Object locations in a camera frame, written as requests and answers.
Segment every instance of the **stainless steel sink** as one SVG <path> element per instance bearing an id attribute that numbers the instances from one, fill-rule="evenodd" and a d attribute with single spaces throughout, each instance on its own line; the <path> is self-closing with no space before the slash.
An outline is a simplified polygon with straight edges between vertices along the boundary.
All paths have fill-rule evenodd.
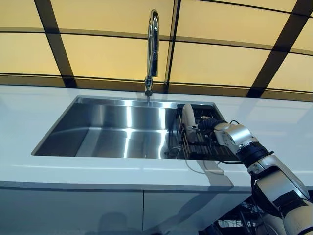
<path id="1" fill-rule="evenodd" d="M 176 128 L 178 105 L 78 96 L 32 154 L 177 158 L 182 154 L 177 147 L 180 141 Z M 205 105 L 213 107 L 214 103 Z"/>

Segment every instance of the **faucet spout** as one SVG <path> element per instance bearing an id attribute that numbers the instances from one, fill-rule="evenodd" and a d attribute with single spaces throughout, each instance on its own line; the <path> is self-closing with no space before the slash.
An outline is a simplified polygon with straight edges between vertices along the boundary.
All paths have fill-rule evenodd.
<path id="1" fill-rule="evenodd" d="M 148 24 L 147 76 L 145 78 L 145 95 L 152 96 L 153 77 L 157 76 L 159 46 L 159 20 L 156 10 L 152 10 Z"/>

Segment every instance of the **countertop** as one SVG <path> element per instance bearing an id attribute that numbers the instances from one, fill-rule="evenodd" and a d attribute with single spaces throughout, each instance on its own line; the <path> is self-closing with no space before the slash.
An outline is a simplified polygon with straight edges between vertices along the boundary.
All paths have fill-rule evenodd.
<path id="1" fill-rule="evenodd" d="M 33 156 L 31 152 L 77 95 L 138 99 L 144 93 L 0 86 L 0 187 L 74 190 L 249 192 L 242 164 L 166 159 Z M 214 102 L 245 125 L 313 189 L 313 104 L 225 96 L 153 94 L 151 100 Z"/>

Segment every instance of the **cabinet door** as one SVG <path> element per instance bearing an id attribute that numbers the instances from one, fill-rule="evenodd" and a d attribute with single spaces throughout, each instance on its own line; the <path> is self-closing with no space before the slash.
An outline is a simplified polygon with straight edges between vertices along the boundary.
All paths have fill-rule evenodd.
<path id="1" fill-rule="evenodd" d="M 144 231 L 202 231 L 250 194 L 144 193 Z"/>
<path id="2" fill-rule="evenodd" d="M 1 189 L 0 234 L 132 234 L 142 231 L 142 202 L 142 191 Z"/>

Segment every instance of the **dish rack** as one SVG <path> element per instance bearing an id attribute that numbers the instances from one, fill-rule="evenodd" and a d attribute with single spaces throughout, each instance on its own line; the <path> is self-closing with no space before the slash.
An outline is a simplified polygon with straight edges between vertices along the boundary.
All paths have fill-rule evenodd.
<path id="1" fill-rule="evenodd" d="M 176 122 L 179 136 L 179 144 L 183 149 L 184 157 L 192 160 L 223 160 L 237 161 L 237 157 L 225 146 L 219 145 L 212 131 L 197 130 L 197 141 L 191 143 L 187 140 L 186 130 L 181 121 L 182 107 L 177 107 Z M 222 120 L 214 107 L 192 105 L 195 121 L 198 124 L 203 118 L 215 118 Z"/>

